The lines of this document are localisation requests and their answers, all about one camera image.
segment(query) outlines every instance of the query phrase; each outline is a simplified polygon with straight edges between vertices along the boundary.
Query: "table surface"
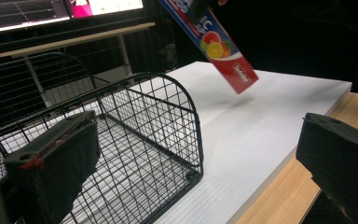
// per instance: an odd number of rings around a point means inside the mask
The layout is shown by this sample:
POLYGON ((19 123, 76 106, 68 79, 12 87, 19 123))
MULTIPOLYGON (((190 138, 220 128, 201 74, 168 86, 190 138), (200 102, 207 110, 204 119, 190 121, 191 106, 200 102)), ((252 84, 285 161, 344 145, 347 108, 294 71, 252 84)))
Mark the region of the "table surface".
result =
MULTIPOLYGON (((284 208, 281 211, 261 208, 266 204, 273 207, 271 202, 266 202, 266 197, 280 194, 273 185, 287 173, 287 167, 293 169, 293 163, 301 166, 293 157, 302 118, 307 112, 330 114, 339 103, 347 102, 351 99, 349 96, 353 96, 348 94, 351 83, 263 71, 256 73, 260 79, 240 95, 210 63, 192 63, 169 73, 190 93, 200 115, 205 174, 199 184, 157 223, 237 220, 269 223, 273 220, 269 218, 270 211, 292 215, 284 208), (266 214, 261 222, 255 219, 266 214)), ((296 179, 296 176, 286 175, 286 178, 296 179)), ((313 198, 319 191, 315 190, 313 198)))
MULTIPOLYGON (((358 128, 358 93, 350 92, 329 114, 358 128)), ((246 211, 231 220, 237 223, 300 223, 320 193, 311 173, 292 158, 263 194, 246 211)))

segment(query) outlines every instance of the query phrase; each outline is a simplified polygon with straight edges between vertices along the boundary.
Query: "wooden table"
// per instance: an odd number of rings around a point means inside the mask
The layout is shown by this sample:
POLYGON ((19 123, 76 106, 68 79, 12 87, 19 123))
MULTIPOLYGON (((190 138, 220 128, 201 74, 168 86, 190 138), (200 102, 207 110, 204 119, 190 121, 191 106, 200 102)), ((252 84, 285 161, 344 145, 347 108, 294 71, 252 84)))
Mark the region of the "wooden table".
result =
MULTIPOLYGON (((358 93, 349 93, 329 116, 358 128, 358 93)), ((237 223, 301 223, 320 193, 311 177, 292 158, 237 223)))
POLYGON ((120 29, 116 29, 116 30, 101 32, 101 33, 97 33, 97 34, 93 34, 93 35, 82 35, 79 37, 64 39, 61 41, 51 42, 51 43, 47 43, 47 44, 43 44, 43 45, 37 45, 37 46, 29 47, 26 49, 15 49, 12 51, 0 53, 0 58, 4 58, 4 57, 19 58, 19 57, 33 55, 36 53, 46 52, 46 51, 49 51, 52 49, 66 48, 66 47, 70 47, 73 45, 84 44, 84 43, 88 43, 91 41, 106 39, 106 38, 114 37, 114 36, 119 37, 120 46, 122 47, 121 50, 124 50, 125 44, 121 40, 123 35, 143 31, 143 30, 146 30, 146 29, 148 29, 152 26, 155 26, 155 25, 156 24, 154 22, 148 22, 148 23, 124 27, 124 28, 120 28, 120 29))

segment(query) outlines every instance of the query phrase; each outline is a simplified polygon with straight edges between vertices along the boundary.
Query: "wire basket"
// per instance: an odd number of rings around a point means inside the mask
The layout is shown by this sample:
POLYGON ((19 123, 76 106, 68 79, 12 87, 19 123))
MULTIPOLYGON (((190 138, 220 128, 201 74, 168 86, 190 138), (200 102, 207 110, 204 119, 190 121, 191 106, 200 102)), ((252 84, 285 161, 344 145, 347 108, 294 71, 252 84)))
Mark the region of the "wire basket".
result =
POLYGON ((62 223, 154 222, 201 180, 198 114, 185 88, 163 74, 125 78, 1 127, 0 179, 10 153, 88 110, 102 154, 62 223))
POLYGON ((105 84, 69 54, 51 52, 0 63, 0 127, 105 84))

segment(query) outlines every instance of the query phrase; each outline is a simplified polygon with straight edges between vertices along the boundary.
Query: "wire mesh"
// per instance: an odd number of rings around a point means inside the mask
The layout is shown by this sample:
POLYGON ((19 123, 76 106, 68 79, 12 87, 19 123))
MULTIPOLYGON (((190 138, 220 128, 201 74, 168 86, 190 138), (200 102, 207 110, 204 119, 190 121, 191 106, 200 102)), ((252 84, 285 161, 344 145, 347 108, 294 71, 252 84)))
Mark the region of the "wire mesh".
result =
POLYGON ((62 223, 150 223, 200 181, 198 114, 186 90, 162 74, 126 78, 0 128, 0 178, 10 153, 87 110, 97 114, 102 154, 62 223))
POLYGON ((47 53, 0 64, 0 127, 103 83, 76 58, 47 53))

